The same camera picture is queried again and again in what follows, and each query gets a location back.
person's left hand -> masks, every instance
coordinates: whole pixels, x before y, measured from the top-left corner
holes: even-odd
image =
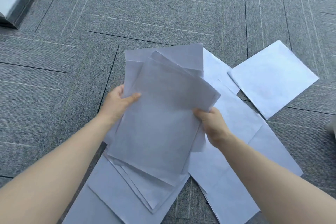
[[[124,114],[127,107],[136,102],[141,96],[140,93],[134,93],[128,98],[122,98],[123,93],[124,85],[120,85],[110,91],[97,116],[108,119],[111,124],[115,124]]]

black baseboard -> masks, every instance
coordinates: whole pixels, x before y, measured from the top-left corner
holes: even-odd
[[[0,17],[0,26],[18,29],[35,0],[19,0],[7,18]]]

person's right hand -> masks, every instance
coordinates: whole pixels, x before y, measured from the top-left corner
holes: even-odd
[[[203,122],[208,140],[216,148],[218,148],[225,139],[232,136],[221,112],[217,108],[212,107],[209,112],[195,108],[193,112],[194,115]]]

gray carpet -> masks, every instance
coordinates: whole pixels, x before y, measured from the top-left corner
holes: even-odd
[[[320,80],[268,124],[303,177],[336,198],[325,130],[336,114],[335,33],[336,0],[35,0],[18,31],[0,28],[0,186],[95,116],[124,80],[124,50],[204,43],[233,67],[280,39]],[[190,179],[163,223],[217,220]]]

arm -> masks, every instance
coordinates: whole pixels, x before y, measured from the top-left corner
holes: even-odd
[[[272,223],[336,223],[336,200],[233,135],[220,111],[194,110],[208,139],[225,156]]]
[[[140,97],[122,99],[123,89],[111,91],[93,120],[0,189],[1,223],[58,221],[106,133]]]

